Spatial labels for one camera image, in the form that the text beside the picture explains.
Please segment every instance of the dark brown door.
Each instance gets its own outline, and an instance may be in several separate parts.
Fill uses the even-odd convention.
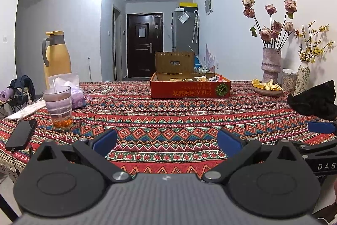
[[[128,15],[128,77],[151,77],[155,72],[154,52],[163,51],[162,17],[162,13]]]

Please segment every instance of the green plant graphic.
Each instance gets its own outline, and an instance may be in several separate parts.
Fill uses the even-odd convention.
[[[218,96],[225,96],[228,93],[228,85],[222,83],[215,88],[215,92]]]

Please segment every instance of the plate of fruit peels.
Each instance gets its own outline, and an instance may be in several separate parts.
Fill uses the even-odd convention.
[[[257,78],[252,81],[253,90],[265,96],[276,96],[283,93],[282,87],[278,83],[274,84],[271,79],[268,83],[260,82]]]

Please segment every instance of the pink vase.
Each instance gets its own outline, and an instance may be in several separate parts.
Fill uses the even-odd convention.
[[[281,72],[281,50],[263,48],[261,69],[263,70],[262,82],[267,83],[272,79],[276,84],[278,73]]]

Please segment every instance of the yoga mat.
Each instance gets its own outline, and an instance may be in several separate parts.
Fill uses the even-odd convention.
[[[12,88],[7,88],[0,93],[1,101],[7,101],[10,98],[13,98],[14,90]]]

